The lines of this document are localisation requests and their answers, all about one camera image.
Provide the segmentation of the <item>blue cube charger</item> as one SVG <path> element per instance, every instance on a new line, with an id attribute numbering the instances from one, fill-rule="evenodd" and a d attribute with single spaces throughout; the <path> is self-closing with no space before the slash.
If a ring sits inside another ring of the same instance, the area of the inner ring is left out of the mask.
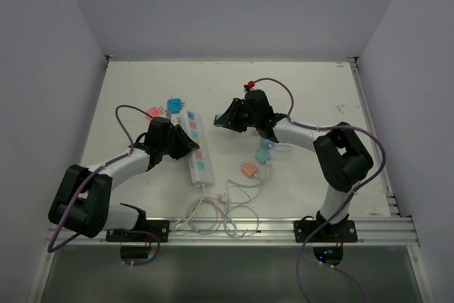
<path id="1" fill-rule="evenodd" d="M 275 147 L 275 142 L 273 142 L 271 140 L 268 140 L 268 139 L 261 138 L 260 139 L 260 147 L 263 150 L 273 149 Z"/>

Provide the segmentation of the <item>blue plug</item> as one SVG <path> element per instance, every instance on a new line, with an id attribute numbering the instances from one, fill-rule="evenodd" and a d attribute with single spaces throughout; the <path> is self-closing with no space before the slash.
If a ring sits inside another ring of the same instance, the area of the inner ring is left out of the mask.
<path id="1" fill-rule="evenodd" d="M 167 100 L 167 110 L 171 114 L 178 114 L 185 107 L 185 102 L 180 98 L 170 98 Z"/>

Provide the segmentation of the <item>pink plug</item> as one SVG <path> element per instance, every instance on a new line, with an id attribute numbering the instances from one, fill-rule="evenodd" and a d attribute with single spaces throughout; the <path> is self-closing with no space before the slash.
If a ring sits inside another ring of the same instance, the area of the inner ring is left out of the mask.
<path id="1" fill-rule="evenodd" d="M 163 117 L 164 114 L 165 114 L 165 110 L 162 106 L 152 106 L 146 111 L 146 116 L 149 119 Z"/>

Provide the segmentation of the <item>teal cube charger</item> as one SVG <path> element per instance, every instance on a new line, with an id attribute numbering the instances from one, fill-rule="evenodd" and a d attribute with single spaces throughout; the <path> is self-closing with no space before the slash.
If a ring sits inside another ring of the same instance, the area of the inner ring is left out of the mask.
<path id="1" fill-rule="evenodd" d="M 270 153 L 268 150 L 260 149 L 255 152 L 255 159 L 261 164 L 264 165 L 271 160 Z"/>

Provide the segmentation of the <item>salmon cube charger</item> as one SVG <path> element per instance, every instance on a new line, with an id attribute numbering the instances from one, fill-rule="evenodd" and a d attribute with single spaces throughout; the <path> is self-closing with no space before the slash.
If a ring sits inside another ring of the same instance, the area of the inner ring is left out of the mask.
<path id="1" fill-rule="evenodd" d="M 242 164 L 241 172 L 250 179 L 257 176 L 258 168 L 253 163 L 246 162 Z"/>

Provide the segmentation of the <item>white plug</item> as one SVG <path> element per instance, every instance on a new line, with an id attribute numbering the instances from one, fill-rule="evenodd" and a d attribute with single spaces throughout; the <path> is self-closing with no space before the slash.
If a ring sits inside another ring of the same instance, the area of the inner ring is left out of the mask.
<path id="1" fill-rule="evenodd" d="M 181 116 L 179 114 L 173 114 L 171 112 L 165 112 L 164 117 L 166 119 L 169 119 L 171 123 L 174 125 L 181 124 L 182 121 Z"/>

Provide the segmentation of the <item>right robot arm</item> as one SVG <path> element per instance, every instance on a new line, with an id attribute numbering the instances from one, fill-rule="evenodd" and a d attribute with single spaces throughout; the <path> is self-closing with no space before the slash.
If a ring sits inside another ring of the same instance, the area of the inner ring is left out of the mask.
<path id="1" fill-rule="evenodd" d="M 351 126 L 340 123 L 326 131 L 298 126 L 288 115 L 275 112 L 262 90 L 252 90 L 242 99 L 235 98 L 223 114 L 215 116 L 214 125 L 239 133 L 254 128 L 266 140 L 315 153 L 328 184 L 317 212 L 316 232 L 325 241 L 332 241 L 341 233 L 341 223 L 348 218 L 354 191 L 374 165 Z"/>

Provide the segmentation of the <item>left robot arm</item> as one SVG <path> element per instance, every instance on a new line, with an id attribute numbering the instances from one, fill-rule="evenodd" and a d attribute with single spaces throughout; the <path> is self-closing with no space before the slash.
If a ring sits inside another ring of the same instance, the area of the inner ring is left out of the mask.
<path id="1" fill-rule="evenodd" d="M 112 190 L 151 170 L 166 155 L 179 160 L 198 149 L 179 124 L 154 119 L 132 148 L 112 161 L 70 166 L 50 207 L 49 221 L 89 238 L 104 230 L 122 230 L 132 241 L 139 241 L 148 231 L 145 211 L 129 204 L 111 204 Z"/>

